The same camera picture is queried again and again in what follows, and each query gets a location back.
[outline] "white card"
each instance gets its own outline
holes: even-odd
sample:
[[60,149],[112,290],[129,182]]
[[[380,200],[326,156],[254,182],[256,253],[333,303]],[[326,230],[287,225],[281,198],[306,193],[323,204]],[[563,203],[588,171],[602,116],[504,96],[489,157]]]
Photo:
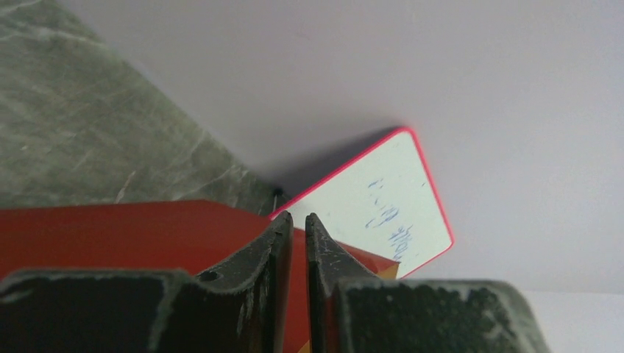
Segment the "white card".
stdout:
[[337,241],[400,262],[405,277],[453,244],[453,234],[414,131],[390,135],[301,193],[287,210],[294,226],[316,213]]

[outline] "gray marble surface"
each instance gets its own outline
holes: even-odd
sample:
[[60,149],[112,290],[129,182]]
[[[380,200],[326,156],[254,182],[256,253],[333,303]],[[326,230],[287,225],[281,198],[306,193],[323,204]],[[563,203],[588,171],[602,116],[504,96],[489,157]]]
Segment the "gray marble surface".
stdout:
[[51,0],[0,0],[0,207],[210,199],[272,189]]

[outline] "small hole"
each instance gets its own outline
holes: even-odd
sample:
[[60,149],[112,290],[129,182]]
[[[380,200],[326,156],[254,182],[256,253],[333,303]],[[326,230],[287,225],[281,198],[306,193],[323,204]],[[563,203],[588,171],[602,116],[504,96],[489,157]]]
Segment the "small hole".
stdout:
[[199,280],[203,282],[212,282],[219,278],[221,278],[221,275],[216,273],[215,271],[207,270],[199,274]]

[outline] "white wall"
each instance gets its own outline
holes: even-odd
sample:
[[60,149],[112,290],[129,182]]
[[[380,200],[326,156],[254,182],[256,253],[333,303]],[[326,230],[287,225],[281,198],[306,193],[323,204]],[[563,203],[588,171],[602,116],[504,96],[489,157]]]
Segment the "white wall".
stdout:
[[417,276],[624,293],[624,1],[61,2],[269,180],[415,128],[457,238]]
[[524,292],[552,352],[619,353],[624,346],[624,296]]

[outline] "blue ink writing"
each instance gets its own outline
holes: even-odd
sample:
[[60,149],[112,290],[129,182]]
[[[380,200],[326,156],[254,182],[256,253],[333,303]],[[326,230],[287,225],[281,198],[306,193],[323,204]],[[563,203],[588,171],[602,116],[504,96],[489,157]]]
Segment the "blue ink writing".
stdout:
[[401,226],[397,231],[390,235],[390,238],[388,238],[388,241],[394,248],[394,256],[392,257],[393,260],[401,260],[403,254],[407,251],[409,243],[412,241],[410,230],[413,226],[413,224],[407,228],[405,228],[405,226]]
[[376,195],[377,190],[381,190],[383,188],[383,178],[377,179],[374,182],[371,182],[368,186],[369,189],[369,197],[374,199],[373,203],[377,207],[377,211],[379,214],[368,221],[364,228],[378,228],[383,226],[384,224],[390,222],[393,218],[399,215],[399,208],[395,207],[392,204],[386,204],[382,202],[381,196]]
[[[399,207],[393,205],[387,200],[383,199],[383,195],[380,190],[383,188],[383,178],[377,179],[368,184],[369,198],[371,199],[373,206],[375,206],[375,216],[371,218],[366,224],[365,229],[374,229],[384,226],[384,228],[391,227],[390,222],[399,215]],[[413,240],[411,229],[414,225],[406,227],[404,224],[398,228],[389,228],[392,232],[388,237],[388,242],[394,250],[393,260],[399,261],[403,258],[403,255],[409,249],[409,244]]]

